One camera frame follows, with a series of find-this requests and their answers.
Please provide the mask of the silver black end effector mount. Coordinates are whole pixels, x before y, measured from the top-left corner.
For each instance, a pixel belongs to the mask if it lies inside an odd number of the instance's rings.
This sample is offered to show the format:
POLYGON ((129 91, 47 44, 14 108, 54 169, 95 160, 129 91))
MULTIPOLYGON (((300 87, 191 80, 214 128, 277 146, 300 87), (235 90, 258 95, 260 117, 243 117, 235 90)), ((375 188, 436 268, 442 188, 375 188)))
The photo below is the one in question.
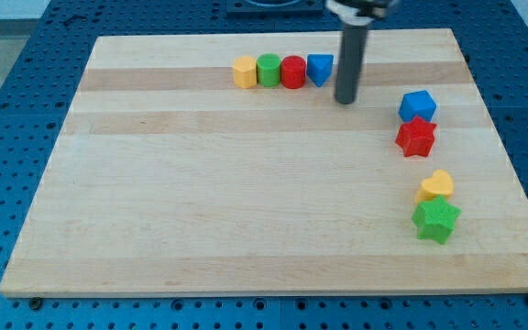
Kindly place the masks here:
POLYGON ((325 7, 350 26, 366 26, 389 16, 400 0, 326 0, 325 7))

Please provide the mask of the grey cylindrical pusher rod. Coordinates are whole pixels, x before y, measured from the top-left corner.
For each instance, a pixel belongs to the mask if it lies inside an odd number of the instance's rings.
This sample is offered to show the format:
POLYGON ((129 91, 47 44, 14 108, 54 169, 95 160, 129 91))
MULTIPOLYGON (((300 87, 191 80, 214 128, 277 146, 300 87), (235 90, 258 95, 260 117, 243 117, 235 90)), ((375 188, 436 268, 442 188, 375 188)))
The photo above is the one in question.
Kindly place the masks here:
POLYGON ((335 100, 342 105, 357 100, 368 33, 368 25, 344 24, 335 80, 335 100))

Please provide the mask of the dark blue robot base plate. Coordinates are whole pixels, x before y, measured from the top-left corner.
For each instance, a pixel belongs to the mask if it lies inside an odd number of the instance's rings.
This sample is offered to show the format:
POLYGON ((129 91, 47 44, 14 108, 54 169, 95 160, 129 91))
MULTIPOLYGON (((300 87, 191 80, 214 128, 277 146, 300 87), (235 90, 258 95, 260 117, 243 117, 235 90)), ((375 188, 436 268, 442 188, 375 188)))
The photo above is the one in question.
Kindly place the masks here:
POLYGON ((325 0, 225 0, 228 17, 247 15, 322 14, 325 0))

